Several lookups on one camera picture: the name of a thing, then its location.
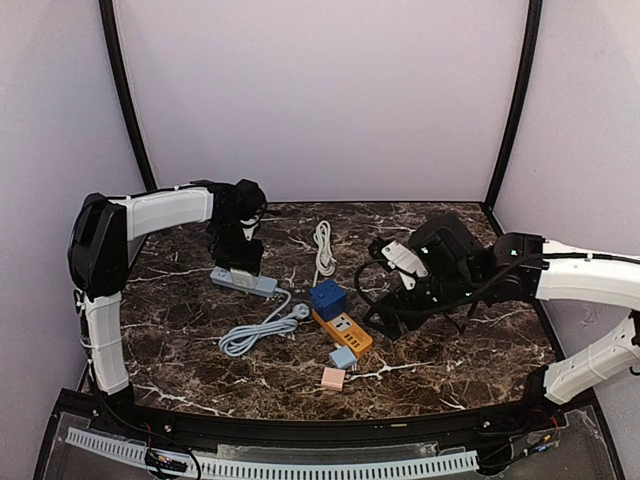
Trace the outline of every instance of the brown marble surface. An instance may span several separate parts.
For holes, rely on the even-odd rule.
[[[263,274],[280,280],[293,303],[308,301],[315,271],[312,234],[331,222],[334,279],[357,321],[365,303],[353,273],[376,236],[405,241],[426,219],[453,211],[484,243],[495,240],[479,206],[463,203],[281,204],[263,221]],[[518,400],[528,372],[553,361],[540,321],[527,305],[480,306],[458,335],[443,317],[391,342],[376,331],[372,351],[349,372],[342,392],[320,387],[334,342],[315,322],[260,340],[241,358],[217,340],[236,325],[261,322],[280,299],[213,286],[204,225],[151,235],[123,292],[124,352],[137,402],[175,411],[254,419],[392,418]],[[363,284],[377,295],[399,282],[372,268]]]

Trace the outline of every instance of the orange power strip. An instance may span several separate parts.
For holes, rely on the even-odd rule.
[[[356,358],[362,357],[371,350],[373,339],[346,313],[341,313],[328,322],[325,322],[315,310],[312,310],[311,314],[336,342],[349,347]]]

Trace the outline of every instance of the black wire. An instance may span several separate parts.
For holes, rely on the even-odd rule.
[[[140,432],[140,433],[144,433],[145,435],[152,435],[156,438],[160,438],[162,440],[164,440],[165,442],[168,442],[176,447],[178,447],[180,450],[182,450],[184,453],[186,453],[187,455],[189,455],[191,457],[191,459],[193,460],[193,462],[196,465],[196,470],[198,471],[198,475],[196,476],[196,480],[201,480],[202,478],[202,469],[200,468],[200,463],[198,462],[198,459],[196,458],[196,456],[193,454],[193,452],[191,451],[190,448],[185,447],[183,444],[181,444],[180,442],[167,437],[166,435],[162,435],[160,433],[156,433],[153,430],[146,430],[144,428],[140,428],[140,427],[136,427],[135,425],[130,424],[129,422],[127,422],[126,420],[124,420],[123,418],[121,418],[116,412],[114,412],[112,410],[112,408],[109,406],[109,404],[107,403],[107,401],[103,398],[101,392],[96,391],[97,390],[97,386],[94,383],[93,378],[95,378],[95,369],[93,368],[93,365],[90,364],[90,369],[91,372],[93,374],[93,377],[91,375],[89,375],[89,385],[91,386],[91,389],[93,390],[93,395],[94,397],[98,398],[98,401],[102,404],[102,406],[109,412],[109,414],[118,422],[120,422],[121,424],[123,424],[124,426],[130,428],[131,430],[135,430],[136,432]]]
[[[634,265],[640,265],[640,259],[623,257],[622,255],[611,255],[609,253],[592,253],[592,254],[581,253],[581,252],[546,253],[544,255],[544,258],[549,260],[559,259],[559,258],[579,258],[579,259],[591,258],[593,260],[607,260],[607,261],[633,263]]]
[[[525,437],[526,435],[528,435],[531,432],[529,431],[529,432],[523,433],[518,438],[515,438],[513,440],[509,440],[509,443],[507,443],[506,445],[503,445],[502,447],[500,447],[495,452],[493,452],[490,455],[487,455],[486,457],[484,457],[482,459],[482,462],[479,462],[478,465],[480,465],[482,468],[503,468],[503,467],[508,467],[509,465],[511,465],[513,463],[516,463],[518,460],[522,460],[525,457],[530,457],[532,455],[535,455],[536,453],[540,453],[540,452],[544,451],[544,450],[539,450],[539,447],[544,445],[546,442],[550,441],[557,434],[557,432],[558,432],[558,430],[556,429],[553,433],[551,433],[551,435],[549,435],[549,438],[547,438],[547,435],[543,435],[540,438],[540,440],[535,442],[530,447],[526,447],[525,451],[523,451],[519,455],[516,455],[511,460],[508,460],[508,461],[502,462],[502,463],[493,463],[493,464],[488,464],[488,465],[485,463],[488,458],[491,458],[491,457],[497,455],[498,453],[500,453],[501,451],[503,451],[507,447],[513,446],[518,440],[521,440],[523,437]]]
[[[497,450],[495,450],[494,452],[490,453],[489,455],[487,455],[486,457],[484,457],[482,459],[482,462],[486,462],[487,459],[495,457],[498,453],[502,452],[505,448],[509,448],[511,446],[513,446],[514,443],[516,443],[517,441],[523,439],[524,437],[526,437],[528,434],[530,434],[533,431],[533,429],[530,426],[530,422],[527,421],[521,429],[519,429],[518,431],[509,431],[509,432],[494,432],[495,434],[500,434],[500,435],[511,435],[512,438],[507,440],[507,443],[505,443],[502,447],[498,448]],[[485,436],[485,434],[487,432],[483,432],[482,430],[480,430],[478,432],[479,434]]]
[[[484,438],[504,438],[504,437],[513,437],[516,435],[520,435],[523,437],[527,433],[531,433],[533,430],[527,430],[529,422],[525,423],[524,426],[517,430],[510,431],[502,431],[502,432],[485,432],[484,430],[478,430],[478,435]]]
[[[173,480],[174,478],[180,478],[179,475],[168,475],[166,473],[162,473],[160,467],[155,467],[157,474],[154,473],[153,476],[159,478],[160,480]]]

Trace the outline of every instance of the lavender wall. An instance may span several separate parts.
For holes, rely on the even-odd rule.
[[[92,191],[142,189],[97,1],[0,2],[0,478],[31,478],[83,353],[66,246]]]
[[[640,4],[545,2],[522,121],[496,213],[506,230],[640,254]],[[626,312],[548,304],[575,353]],[[640,382],[596,388],[630,480],[640,479]]]
[[[271,200],[484,198],[527,1],[119,0],[161,184]]]

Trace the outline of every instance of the white cable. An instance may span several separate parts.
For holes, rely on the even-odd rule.
[[[318,284],[318,274],[323,277],[330,277],[336,271],[336,260],[331,253],[331,224],[326,220],[318,223],[313,234],[313,241],[318,245],[316,255],[316,273],[313,276],[313,286]]]
[[[284,310],[291,301],[291,293],[288,291],[282,288],[276,288],[275,291],[276,293],[286,295],[287,298],[285,301],[260,325],[240,325],[232,328],[218,343],[222,353],[230,357],[240,357],[247,353],[262,337],[293,332],[298,326],[298,320],[303,320],[309,316],[309,307],[304,303],[299,303],[293,307],[293,311],[289,315],[272,322],[271,320]]]

